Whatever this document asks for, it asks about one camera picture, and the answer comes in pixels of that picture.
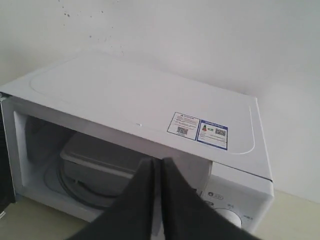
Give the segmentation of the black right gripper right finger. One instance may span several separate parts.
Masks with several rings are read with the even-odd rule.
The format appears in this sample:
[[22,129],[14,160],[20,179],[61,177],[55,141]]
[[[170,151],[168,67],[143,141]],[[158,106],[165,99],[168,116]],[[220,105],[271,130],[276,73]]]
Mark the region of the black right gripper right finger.
[[170,157],[161,160],[161,211],[166,240],[255,239],[210,208]]

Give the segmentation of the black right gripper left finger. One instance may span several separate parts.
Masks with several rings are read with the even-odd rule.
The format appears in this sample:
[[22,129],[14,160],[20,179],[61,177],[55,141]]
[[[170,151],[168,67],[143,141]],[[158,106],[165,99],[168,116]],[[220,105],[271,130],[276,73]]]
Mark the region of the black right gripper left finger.
[[150,240],[154,201],[154,160],[145,158],[113,204],[69,239]]

